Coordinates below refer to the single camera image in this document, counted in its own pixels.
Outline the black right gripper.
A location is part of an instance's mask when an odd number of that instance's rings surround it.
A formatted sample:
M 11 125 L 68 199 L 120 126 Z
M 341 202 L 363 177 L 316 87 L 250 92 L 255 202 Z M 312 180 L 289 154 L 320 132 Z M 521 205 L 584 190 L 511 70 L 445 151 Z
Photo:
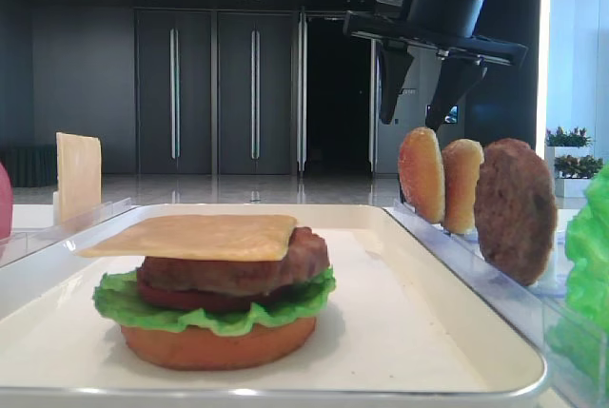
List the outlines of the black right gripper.
M 407 72 L 415 58 L 409 46 L 433 49 L 442 62 L 425 117 L 437 131 L 452 107 L 485 76 L 484 62 L 519 66 L 527 47 L 474 33 L 484 0 L 404 0 L 395 16 L 349 11 L 344 34 L 381 42 L 380 121 L 390 125 Z

